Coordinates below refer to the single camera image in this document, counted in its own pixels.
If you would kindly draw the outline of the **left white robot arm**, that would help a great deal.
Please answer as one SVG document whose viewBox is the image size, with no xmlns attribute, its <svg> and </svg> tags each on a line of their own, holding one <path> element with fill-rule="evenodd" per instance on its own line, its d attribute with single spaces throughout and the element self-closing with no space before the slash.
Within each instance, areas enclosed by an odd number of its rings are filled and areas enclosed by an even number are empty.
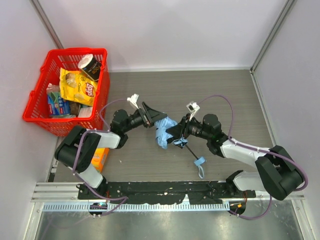
<svg viewBox="0 0 320 240">
<path fill-rule="evenodd" d="M 108 182 L 92 165 L 96 149 L 120 149 L 129 138 L 128 131 L 139 126 L 151 128 L 155 122 L 166 117 L 166 113 L 149 107 L 145 102 L 142 102 L 142 108 L 137 108 L 131 115 L 124 109 L 117 110 L 113 114 L 109 131 L 86 129 L 80 125 L 73 127 L 57 147 L 54 157 L 70 168 L 96 197 L 105 199 Z"/>
</svg>

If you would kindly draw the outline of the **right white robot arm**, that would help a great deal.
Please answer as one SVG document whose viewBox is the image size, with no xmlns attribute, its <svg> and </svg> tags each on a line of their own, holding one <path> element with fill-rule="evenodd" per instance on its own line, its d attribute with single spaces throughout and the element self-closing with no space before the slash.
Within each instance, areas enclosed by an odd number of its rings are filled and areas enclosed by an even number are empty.
<svg viewBox="0 0 320 240">
<path fill-rule="evenodd" d="M 204 139 L 213 155 L 234 159 L 255 168 L 256 172 L 240 171 L 234 176 L 233 184 L 240 191 L 266 191 L 281 201 L 307 182 L 283 147 L 257 147 L 229 138 L 222 131 L 215 114 L 206 114 L 202 121 L 187 114 L 166 132 L 172 136 L 171 141 L 188 136 Z"/>
</svg>

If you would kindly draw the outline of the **light blue folding umbrella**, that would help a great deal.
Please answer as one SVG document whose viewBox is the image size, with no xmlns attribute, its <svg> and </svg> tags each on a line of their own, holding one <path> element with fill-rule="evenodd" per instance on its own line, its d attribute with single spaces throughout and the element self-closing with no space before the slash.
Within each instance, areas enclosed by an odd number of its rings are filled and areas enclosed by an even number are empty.
<svg viewBox="0 0 320 240">
<path fill-rule="evenodd" d="M 169 117 L 156 121 L 154 124 L 156 128 L 155 140 L 157 144 L 162 149 L 165 149 L 165 150 L 168 148 L 169 144 L 172 144 L 182 149 L 186 148 L 194 156 L 195 160 L 193 161 L 193 163 L 198 169 L 199 178 L 203 180 L 205 178 L 205 171 L 203 168 L 203 164 L 206 162 L 206 159 L 203 156 L 201 157 L 196 156 L 196 154 L 188 146 L 187 139 L 185 139 L 184 137 L 175 139 L 172 134 L 166 132 L 166 130 L 168 130 L 169 128 L 176 127 L 177 125 L 178 123 Z"/>
</svg>

